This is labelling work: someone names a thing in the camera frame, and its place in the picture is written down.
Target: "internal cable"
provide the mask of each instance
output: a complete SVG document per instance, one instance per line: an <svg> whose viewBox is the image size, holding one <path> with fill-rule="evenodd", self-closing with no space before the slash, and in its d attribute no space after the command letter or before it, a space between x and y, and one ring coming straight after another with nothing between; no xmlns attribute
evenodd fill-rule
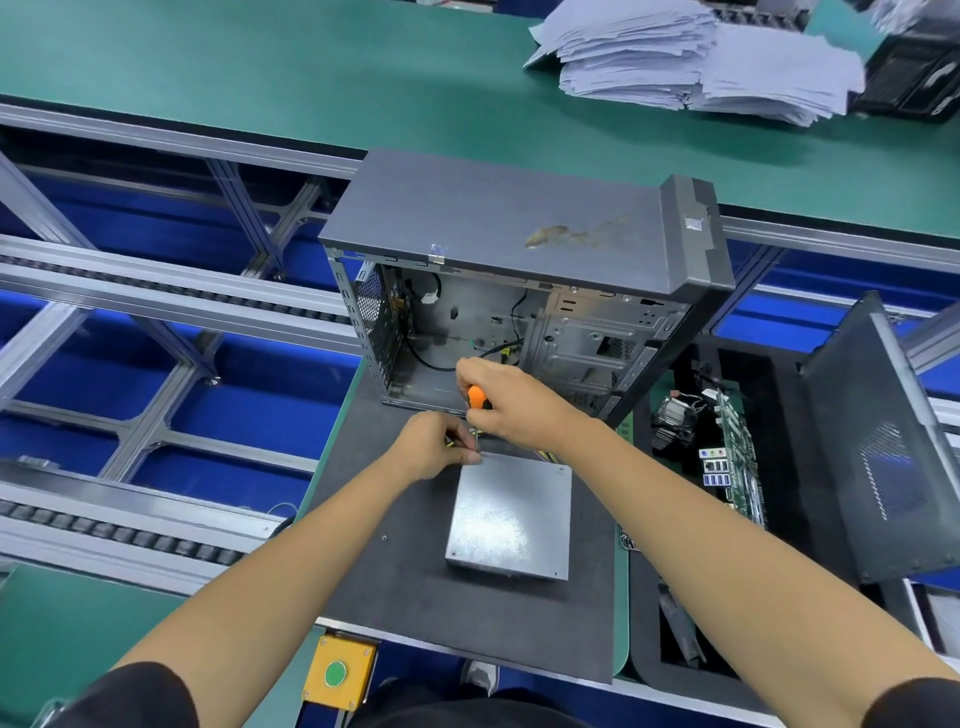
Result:
<svg viewBox="0 0 960 728"><path fill-rule="evenodd" d="M514 307L510 309L510 323L514 325L514 336L520 338L519 332L516 330L516 307L521 303L527 300L527 289L523 289L523 295L520 296L519 300L514 303Z"/></svg>
<svg viewBox="0 0 960 728"><path fill-rule="evenodd" d="M437 367L431 364L430 362L424 360L423 357L420 356L417 353L417 351L414 349L414 345L410 342L410 337L407 336L407 332L404 327L400 327L400 335L403 336L403 342L407 345L407 349L410 350L410 353L414 356L415 359L417 359L417 361L420 364L422 364L427 369L432 369L434 372L456 372L457 371L456 367ZM483 359L484 357L490 356L492 353L497 353L504 349L510 349L511 347L518 347L521 344L523 344L523 339L516 339L516 341L511 341L507 344L499 344L493 347L492 349L487 349L485 352L481 353L480 358Z"/></svg>

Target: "shoe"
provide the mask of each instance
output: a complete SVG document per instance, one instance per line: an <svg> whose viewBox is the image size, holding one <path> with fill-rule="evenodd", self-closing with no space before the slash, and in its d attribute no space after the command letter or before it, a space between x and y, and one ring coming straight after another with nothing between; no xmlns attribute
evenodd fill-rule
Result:
<svg viewBox="0 0 960 728"><path fill-rule="evenodd" d="M461 685L475 685L493 695L500 684L500 668L479 660L468 660L460 676Z"/></svg>

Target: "computer side panel with mesh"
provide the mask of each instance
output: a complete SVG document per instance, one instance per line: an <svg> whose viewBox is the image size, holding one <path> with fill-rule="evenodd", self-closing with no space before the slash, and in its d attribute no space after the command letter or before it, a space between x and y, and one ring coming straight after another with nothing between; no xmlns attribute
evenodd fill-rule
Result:
<svg viewBox="0 0 960 728"><path fill-rule="evenodd" d="M802 374L861 580L960 562L960 469L877 293Z"/></svg>

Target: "white paper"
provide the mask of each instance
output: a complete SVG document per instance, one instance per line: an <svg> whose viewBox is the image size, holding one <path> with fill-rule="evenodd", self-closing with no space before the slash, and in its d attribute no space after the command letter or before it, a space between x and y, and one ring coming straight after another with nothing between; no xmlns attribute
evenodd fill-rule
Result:
<svg viewBox="0 0 960 728"><path fill-rule="evenodd" d="M809 126L847 112L863 64L822 37L718 22L696 0L564 0L530 29L524 64L564 64L574 96L745 113Z"/></svg>

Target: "green button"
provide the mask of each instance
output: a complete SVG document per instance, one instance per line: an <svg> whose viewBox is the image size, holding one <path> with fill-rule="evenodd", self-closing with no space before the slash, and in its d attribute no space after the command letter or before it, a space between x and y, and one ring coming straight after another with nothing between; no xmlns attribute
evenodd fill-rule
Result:
<svg viewBox="0 0 960 728"><path fill-rule="evenodd" d="M337 662L330 663L326 666L324 682L326 682L326 686L328 688L339 688L344 684L344 680L346 679L347 666L340 662L340 660L337 660Z"/></svg>

